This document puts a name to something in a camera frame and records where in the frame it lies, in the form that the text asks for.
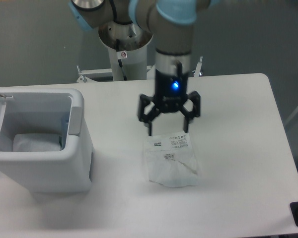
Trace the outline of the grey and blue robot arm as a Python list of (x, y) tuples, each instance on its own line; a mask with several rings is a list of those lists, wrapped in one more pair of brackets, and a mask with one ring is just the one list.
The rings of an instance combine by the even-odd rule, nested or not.
[(201, 114), (198, 92), (187, 92), (197, 12), (210, 0), (72, 0), (69, 7), (85, 30), (98, 29), (103, 44), (126, 58), (156, 38), (154, 95), (140, 95), (138, 119), (148, 129), (160, 114), (181, 112), (183, 129)]

